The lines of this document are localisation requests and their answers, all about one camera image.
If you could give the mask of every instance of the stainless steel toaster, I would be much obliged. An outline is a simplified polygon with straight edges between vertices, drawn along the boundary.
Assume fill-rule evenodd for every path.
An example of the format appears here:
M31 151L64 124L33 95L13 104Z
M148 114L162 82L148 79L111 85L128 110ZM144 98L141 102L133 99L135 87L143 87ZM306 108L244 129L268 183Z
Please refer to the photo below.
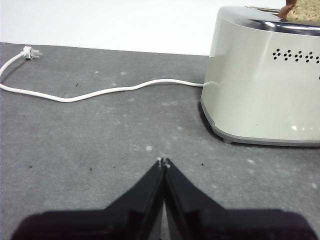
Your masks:
M227 143L320 146L320 26L278 13L218 12L201 104Z

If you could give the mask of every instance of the bread slice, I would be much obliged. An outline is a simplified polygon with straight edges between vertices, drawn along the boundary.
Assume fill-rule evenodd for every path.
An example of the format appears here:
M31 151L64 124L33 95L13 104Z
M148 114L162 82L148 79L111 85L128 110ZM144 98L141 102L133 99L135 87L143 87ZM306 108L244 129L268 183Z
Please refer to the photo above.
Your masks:
M292 22L320 22L320 0L286 0L279 17Z

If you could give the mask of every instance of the black object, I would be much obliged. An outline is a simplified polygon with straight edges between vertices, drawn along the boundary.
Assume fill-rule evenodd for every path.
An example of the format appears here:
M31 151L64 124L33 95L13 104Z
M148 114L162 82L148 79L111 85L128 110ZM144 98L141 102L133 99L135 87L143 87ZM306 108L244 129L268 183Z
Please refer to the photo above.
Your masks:
M317 240L296 213L224 209L169 159L157 161L106 209L33 215L12 240L159 240L164 201L172 240Z

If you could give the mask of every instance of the speckled surface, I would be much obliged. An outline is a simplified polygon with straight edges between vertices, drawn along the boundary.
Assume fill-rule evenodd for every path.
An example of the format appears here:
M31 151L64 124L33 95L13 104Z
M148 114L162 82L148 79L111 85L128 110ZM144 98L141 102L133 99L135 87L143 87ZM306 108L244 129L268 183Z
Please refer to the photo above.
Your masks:
M1 64L22 50L1 44ZM158 78L201 83L208 58L37 46L15 62L8 86L73 97ZM103 209L158 157L170 157L228 209L282 209L320 234L320 148L225 144L200 106L201 89L157 85L75 103L1 91L1 233L48 210ZM162 238L169 239L162 226Z

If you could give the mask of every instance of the power cord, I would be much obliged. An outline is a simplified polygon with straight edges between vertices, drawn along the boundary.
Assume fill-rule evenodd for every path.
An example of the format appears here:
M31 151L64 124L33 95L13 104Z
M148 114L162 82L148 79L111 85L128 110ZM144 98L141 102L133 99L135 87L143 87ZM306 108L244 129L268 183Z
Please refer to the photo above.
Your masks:
M40 56L42 56L42 53L40 53L39 50L35 50L30 46L25 46L23 48L22 52L20 52L18 55L11 58L9 61L7 61L0 68L0 77L1 77L2 73L6 70L6 68L9 67L10 64L12 64L14 61L16 61L22 57L24 57L27 60L39 59ZM36 96L39 98L49 99L49 100L53 100L53 101L57 101L57 102L61 102L61 103L72 103L72 102L92 98L95 96L99 96L102 94L110 94L110 93L123 92L123 91L132 91L132 90L137 90L137 89L149 86L149 85L159 84L159 83L174 83L174 84L182 84L182 85L187 85L187 86L191 86L191 87L199 87L199 88L202 88L204 86L201 83L182 81L182 80L177 80L177 79L156 79L156 80L143 82L143 83L135 85L135 86L122 86L122 87L107 88L107 89L94 91L94 92L87 93L87 94L84 94L81 96L75 96L75 97L70 97L70 98L53 96L50 94L36 92L36 91L30 91L30 90L25 90L25 89L13 88L13 87L5 86L2 83L0 83L0 89L6 90L9 92L13 92L13 93Z

